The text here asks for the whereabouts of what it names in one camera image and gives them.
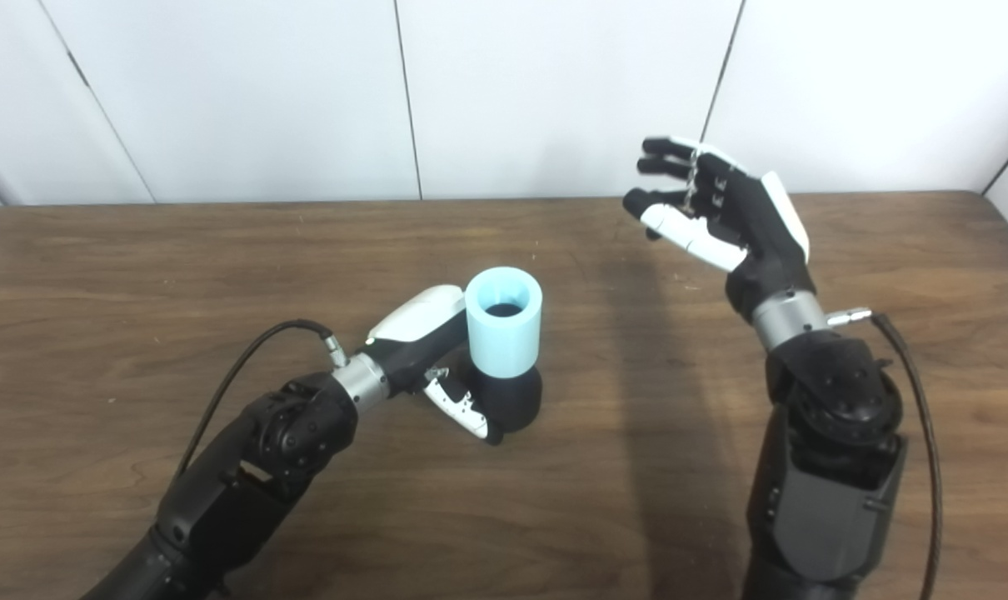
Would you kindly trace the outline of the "white and black right hand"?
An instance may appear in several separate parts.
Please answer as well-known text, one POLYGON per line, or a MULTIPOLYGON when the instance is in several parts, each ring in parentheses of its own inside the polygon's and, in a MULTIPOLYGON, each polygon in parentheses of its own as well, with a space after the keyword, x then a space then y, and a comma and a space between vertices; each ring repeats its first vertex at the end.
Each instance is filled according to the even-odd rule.
POLYGON ((638 172, 681 187, 634 187, 623 208, 651 240, 666 239, 725 271, 727 299, 745 322, 774 296, 816 293, 810 240, 777 174, 755 176, 720 149, 678 137, 648 137, 641 150, 638 172))

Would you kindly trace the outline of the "white and black left hand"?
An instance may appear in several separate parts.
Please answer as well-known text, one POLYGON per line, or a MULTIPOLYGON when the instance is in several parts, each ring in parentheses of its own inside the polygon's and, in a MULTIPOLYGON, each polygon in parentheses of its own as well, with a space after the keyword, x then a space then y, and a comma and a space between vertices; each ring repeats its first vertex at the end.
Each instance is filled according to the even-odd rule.
POLYGON ((360 353, 381 371, 387 397, 422 393, 485 444, 503 439, 461 377, 438 363, 467 342, 465 293, 454 284, 424 289, 372 327, 360 353))

